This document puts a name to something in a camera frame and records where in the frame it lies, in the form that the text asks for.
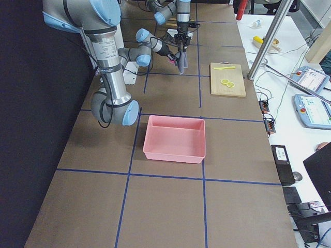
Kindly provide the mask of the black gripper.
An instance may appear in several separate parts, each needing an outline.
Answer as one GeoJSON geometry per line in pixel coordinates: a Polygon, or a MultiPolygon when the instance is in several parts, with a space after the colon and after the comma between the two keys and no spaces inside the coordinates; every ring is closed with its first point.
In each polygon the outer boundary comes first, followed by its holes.
{"type": "Polygon", "coordinates": [[[194,21],[177,21],[176,24],[177,34],[174,35],[174,41],[178,51],[185,52],[191,41],[189,34],[193,34],[195,31],[197,31],[200,27],[200,23],[194,21]]]}
{"type": "Polygon", "coordinates": [[[167,58],[169,59],[169,63],[174,66],[177,66],[180,59],[180,52],[173,53],[172,51],[169,51],[167,54],[167,58]]]}

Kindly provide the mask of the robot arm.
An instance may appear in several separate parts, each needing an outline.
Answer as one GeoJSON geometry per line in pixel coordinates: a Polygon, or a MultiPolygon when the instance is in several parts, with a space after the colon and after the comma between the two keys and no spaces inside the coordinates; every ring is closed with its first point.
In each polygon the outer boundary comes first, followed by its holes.
{"type": "Polygon", "coordinates": [[[145,7],[154,14],[158,25],[165,24],[170,18],[176,18],[177,34],[174,35],[174,41],[178,51],[186,52],[191,41],[189,34],[194,33],[200,27],[200,24],[190,17],[191,1],[177,0],[169,1],[167,4],[164,2],[145,1],[145,7]]]}
{"type": "Polygon", "coordinates": [[[101,87],[93,94],[91,110],[99,124],[135,123],[139,104],[126,91],[124,69],[128,62],[147,67],[153,52],[168,57],[180,72],[187,67],[187,56],[180,51],[173,54],[164,41],[145,29],[136,34],[139,46],[118,48],[115,41],[121,11],[117,1],[43,1],[44,22],[52,28],[70,33],[83,33],[90,42],[88,55],[101,73],[101,87]]]}

